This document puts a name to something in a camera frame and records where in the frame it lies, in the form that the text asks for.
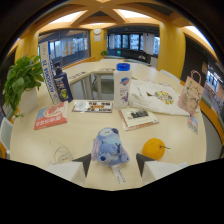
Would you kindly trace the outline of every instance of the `brochure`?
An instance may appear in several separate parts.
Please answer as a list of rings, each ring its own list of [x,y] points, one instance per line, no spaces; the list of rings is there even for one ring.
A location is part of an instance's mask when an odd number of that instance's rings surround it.
[[[113,103],[108,101],[76,101],[73,112],[111,113]]]

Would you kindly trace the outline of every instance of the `orange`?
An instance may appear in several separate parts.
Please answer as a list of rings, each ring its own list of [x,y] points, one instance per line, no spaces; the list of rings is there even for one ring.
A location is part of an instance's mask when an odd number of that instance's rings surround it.
[[[158,138],[149,139],[143,146],[142,154],[152,159],[160,159],[165,153],[165,144]]]

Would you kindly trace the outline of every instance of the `magazine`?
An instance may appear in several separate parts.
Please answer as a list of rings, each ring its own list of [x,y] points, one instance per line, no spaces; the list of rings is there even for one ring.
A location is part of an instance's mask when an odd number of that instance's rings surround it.
[[[39,110],[34,130],[51,127],[67,122],[68,101]]]
[[[112,102],[108,101],[76,101],[73,112],[111,113]]]
[[[119,114],[122,118],[124,130],[126,131],[146,127],[159,122],[152,112],[143,109],[120,109]]]

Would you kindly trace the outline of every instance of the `pamphlet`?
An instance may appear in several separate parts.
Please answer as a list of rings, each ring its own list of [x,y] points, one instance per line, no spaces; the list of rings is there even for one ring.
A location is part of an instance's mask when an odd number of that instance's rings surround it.
[[[188,116],[188,118],[187,118],[187,126],[196,135],[198,134],[198,121],[197,121],[197,119],[195,117]]]
[[[143,109],[121,109],[119,113],[125,130],[133,130],[159,122],[152,112]]]
[[[115,69],[114,68],[100,68],[99,71],[111,71],[111,72],[114,72]]]
[[[112,102],[108,101],[76,101],[73,112],[111,113]]]
[[[79,72],[79,73],[77,73],[77,74],[75,74],[75,75],[69,77],[69,79],[75,79],[75,78],[77,78],[77,77],[79,77],[79,76],[81,76],[81,75],[84,75],[84,74],[86,74],[86,72]]]

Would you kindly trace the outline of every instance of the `blue toy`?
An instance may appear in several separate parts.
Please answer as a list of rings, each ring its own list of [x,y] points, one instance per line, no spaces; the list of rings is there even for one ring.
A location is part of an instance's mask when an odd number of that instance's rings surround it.
[[[97,160],[106,166],[130,161],[116,128],[104,128],[99,131],[93,144],[91,157],[93,161]]]

